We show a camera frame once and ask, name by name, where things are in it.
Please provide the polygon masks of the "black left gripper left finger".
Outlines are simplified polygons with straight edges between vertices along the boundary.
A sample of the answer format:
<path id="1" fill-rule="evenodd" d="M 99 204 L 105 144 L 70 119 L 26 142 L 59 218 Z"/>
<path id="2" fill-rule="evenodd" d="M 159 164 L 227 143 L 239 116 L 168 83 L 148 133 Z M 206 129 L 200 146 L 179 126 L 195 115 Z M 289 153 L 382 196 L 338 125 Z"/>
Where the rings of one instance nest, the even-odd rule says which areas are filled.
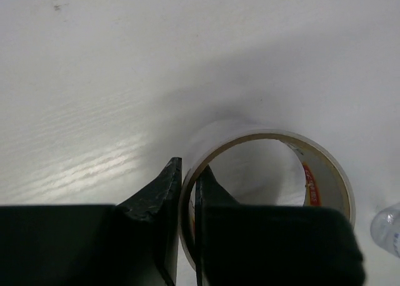
<path id="1" fill-rule="evenodd" d="M 2 285 L 174 285 L 182 160 L 118 205 L 1 207 Z"/>

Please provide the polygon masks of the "blue-capped spray bottle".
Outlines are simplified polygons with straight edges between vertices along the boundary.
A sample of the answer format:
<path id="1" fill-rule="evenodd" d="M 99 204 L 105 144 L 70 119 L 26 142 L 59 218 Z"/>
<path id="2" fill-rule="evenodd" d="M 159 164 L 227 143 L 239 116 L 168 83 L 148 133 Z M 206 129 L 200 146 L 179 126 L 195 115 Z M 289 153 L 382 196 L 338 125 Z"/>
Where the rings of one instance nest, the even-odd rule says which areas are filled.
<path id="1" fill-rule="evenodd" d="M 376 214 L 370 233 L 377 246 L 399 258 L 399 203 Z"/>

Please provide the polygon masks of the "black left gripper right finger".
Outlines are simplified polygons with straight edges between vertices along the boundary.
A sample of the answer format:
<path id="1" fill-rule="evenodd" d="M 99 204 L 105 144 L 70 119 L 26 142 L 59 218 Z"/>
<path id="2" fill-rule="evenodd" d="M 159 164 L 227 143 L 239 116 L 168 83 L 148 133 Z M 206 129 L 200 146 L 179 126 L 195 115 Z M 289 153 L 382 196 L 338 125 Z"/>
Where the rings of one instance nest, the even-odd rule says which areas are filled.
<path id="1" fill-rule="evenodd" d="M 362 285 L 352 227 L 324 207 L 244 205 L 207 167 L 196 182 L 199 285 Z"/>

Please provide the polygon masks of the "large clear tape roll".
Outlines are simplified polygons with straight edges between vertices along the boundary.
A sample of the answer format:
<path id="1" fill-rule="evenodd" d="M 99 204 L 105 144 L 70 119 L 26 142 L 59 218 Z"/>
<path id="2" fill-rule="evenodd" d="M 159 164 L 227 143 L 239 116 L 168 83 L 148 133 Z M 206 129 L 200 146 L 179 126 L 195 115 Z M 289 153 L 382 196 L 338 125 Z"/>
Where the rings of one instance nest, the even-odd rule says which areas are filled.
<path id="1" fill-rule="evenodd" d="M 355 221 L 349 179 L 325 148 L 305 136 L 265 124 L 215 121 L 192 135 L 183 159 L 179 229 L 191 265 L 195 263 L 195 184 L 207 167 L 241 203 L 328 207 L 350 223 Z"/>

